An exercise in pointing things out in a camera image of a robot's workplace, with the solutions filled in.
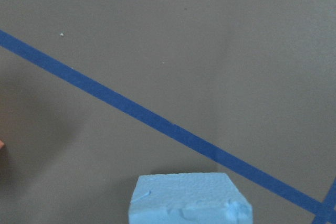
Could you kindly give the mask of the light blue block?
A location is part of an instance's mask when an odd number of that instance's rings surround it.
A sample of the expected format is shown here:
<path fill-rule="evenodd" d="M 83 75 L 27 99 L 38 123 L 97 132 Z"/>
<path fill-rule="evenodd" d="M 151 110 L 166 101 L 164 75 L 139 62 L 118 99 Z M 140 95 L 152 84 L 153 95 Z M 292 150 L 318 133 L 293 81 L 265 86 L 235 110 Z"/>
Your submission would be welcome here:
<path fill-rule="evenodd" d="M 253 223 L 253 208 L 225 173 L 142 175 L 129 223 Z"/>

